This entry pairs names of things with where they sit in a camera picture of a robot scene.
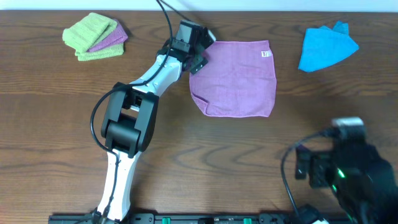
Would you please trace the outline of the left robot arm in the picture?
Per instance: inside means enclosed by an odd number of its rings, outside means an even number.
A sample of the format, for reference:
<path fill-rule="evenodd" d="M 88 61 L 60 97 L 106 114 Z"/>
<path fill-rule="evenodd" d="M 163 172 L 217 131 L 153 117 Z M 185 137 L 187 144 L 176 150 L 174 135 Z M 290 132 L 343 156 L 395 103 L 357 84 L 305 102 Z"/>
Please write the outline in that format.
<path fill-rule="evenodd" d="M 195 74 L 207 64 L 202 54 L 215 41 L 207 27 L 182 20 L 143 76 L 129 84 L 117 83 L 104 95 L 109 101 L 101 126 L 105 143 L 100 146 L 108 155 L 108 170 L 92 223 L 126 221 L 135 169 L 153 137 L 159 98 L 183 72 Z"/>

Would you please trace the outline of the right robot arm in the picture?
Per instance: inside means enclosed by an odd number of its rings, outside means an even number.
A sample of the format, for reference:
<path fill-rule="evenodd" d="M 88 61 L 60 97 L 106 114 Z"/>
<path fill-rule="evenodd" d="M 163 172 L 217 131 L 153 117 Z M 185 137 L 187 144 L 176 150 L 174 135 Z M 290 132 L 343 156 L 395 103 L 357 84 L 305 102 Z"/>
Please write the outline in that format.
<path fill-rule="evenodd" d="M 329 151 L 296 150 L 296 179 L 309 179 L 313 189 L 330 188 L 354 223 L 397 223 L 397 184 L 391 164 L 364 131 L 324 130 Z"/>

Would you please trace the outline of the purple microfiber cloth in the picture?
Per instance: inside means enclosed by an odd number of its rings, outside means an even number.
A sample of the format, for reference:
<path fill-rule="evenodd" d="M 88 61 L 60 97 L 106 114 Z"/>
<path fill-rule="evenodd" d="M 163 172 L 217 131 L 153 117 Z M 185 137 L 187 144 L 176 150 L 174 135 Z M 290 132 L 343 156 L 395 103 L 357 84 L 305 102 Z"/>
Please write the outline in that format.
<path fill-rule="evenodd" d="M 203 56 L 208 63 L 190 74 L 189 85 L 192 99 L 204 115 L 271 115 L 277 79 L 269 41 L 216 41 Z"/>

